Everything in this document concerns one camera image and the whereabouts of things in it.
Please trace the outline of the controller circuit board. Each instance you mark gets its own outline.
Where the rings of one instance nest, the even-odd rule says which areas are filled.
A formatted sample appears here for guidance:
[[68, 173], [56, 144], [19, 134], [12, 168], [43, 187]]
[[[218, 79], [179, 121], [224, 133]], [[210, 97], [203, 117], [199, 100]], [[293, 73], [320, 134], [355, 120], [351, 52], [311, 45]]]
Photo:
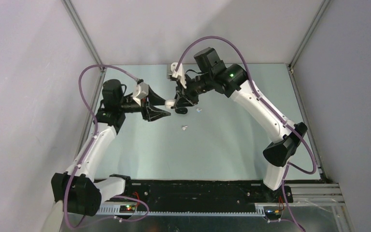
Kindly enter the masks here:
[[135, 205], [120, 205], [118, 209], [119, 214], [134, 214], [137, 207]]
[[264, 218], [269, 221], [269, 222], [278, 222], [281, 220], [281, 217], [283, 215], [283, 210], [278, 209], [278, 210], [270, 210], [267, 209], [264, 211]]

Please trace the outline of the aluminium frame rail front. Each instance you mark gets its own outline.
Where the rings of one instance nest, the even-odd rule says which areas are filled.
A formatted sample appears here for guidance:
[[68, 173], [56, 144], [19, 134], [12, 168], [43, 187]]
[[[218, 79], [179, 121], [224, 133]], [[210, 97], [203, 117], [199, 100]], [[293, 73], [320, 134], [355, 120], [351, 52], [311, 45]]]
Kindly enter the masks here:
[[277, 203], [287, 198], [293, 203], [300, 198], [329, 199], [342, 195], [337, 185], [294, 183], [271, 190], [258, 181], [191, 181], [130, 180], [123, 186], [122, 196], [137, 197], [154, 211], [169, 211], [194, 201], [219, 205]]

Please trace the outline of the left controller circuit board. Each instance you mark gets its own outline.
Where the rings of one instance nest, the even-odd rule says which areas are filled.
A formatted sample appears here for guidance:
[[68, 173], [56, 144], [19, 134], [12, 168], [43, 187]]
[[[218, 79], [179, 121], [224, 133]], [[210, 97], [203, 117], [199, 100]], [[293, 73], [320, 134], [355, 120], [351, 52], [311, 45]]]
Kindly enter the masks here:
[[137, 207], [135, 205], [120, 205], [118, 209], [119, 214], [134, 214]]

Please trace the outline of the white earbud charging case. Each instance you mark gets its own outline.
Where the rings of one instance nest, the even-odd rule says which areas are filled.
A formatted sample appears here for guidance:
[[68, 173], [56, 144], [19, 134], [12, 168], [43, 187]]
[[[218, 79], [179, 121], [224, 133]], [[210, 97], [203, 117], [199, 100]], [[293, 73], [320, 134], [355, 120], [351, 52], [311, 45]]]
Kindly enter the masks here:
[[172, 109], [172, 108], [174, 108], [174, 106], [175, 106], [175, 99], [165, 100], [165, 107], [167, 109]]

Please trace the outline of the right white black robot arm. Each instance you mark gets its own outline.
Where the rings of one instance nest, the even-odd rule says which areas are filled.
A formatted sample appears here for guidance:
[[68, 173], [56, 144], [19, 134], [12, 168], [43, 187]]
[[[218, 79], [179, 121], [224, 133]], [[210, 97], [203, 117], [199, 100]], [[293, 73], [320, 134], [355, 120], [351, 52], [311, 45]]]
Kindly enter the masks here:
[[296, 153], [307, 126], [283, 116], [259, 89], [251, 89], [254, 82], [249, 80], [242, 66], [226, 66], [214, 48], [208, 47], [198, 52], [194, 59], [199, 68], [194, 78], [190, 78], [178, 62], [169, 66], [168, 78], [175, 81], [177, 87], [174, 100], [166, 101], [166, 107], [174, 109], [178, 114], [186, 114], [187, 107], [198, 104], [199, 95], [211, 90], [242, 106], [263, 127], [271, 140], [263, 150], [267, 167], [261, 194], [268, 202], [276, 201], [281, 196], [280, 186], [288, 162]]

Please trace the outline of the black earbud charging case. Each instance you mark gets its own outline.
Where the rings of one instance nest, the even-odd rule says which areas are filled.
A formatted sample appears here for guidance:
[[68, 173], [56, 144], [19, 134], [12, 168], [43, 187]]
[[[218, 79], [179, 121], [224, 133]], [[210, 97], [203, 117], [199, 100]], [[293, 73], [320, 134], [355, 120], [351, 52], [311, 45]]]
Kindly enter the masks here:
[[181, 114], [181, 115], [186, 115], [188, 113], [188, 109], [185, 108], [185, 107], [176, 108], [175, 113]]

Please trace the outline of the right controller circuit board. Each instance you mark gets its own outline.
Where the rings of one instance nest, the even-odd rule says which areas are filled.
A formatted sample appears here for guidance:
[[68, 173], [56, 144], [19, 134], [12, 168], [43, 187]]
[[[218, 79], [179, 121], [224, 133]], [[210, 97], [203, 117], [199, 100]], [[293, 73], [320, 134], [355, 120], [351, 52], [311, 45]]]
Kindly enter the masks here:
[[283, 215], [283, 210], [278, 209], [278, 210], [270, 210], [267, 209], [264, 211], [264, 218], [269, 221], [269, 222], [278, 222], [281, 220], [281, 217]]

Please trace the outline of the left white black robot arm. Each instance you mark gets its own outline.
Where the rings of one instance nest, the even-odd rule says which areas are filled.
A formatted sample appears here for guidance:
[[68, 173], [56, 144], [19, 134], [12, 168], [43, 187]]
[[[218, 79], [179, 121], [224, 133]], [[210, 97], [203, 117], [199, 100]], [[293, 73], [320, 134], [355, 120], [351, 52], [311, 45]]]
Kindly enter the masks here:
[[128, 177], [114, 174], [95, 182], [105, 151], [121, 130], [127, 113], [141, 113], [143, 120], [148, 122], [171, 113], [159, 108], [165, 104], [165, 99], [143, 80], [137, 82], [131, 94], [125, 95], [124, 87], [117, 79], [103, 83], [103, 99], [93, 120], [93, 134], [68, 169], [52, 177], [54, 198], [63, 203], [64, 213], [94, 216], [100, 205], [114, 196], [121, 201], [128, 201], [133, 196], [133, 187], [126, 184]]

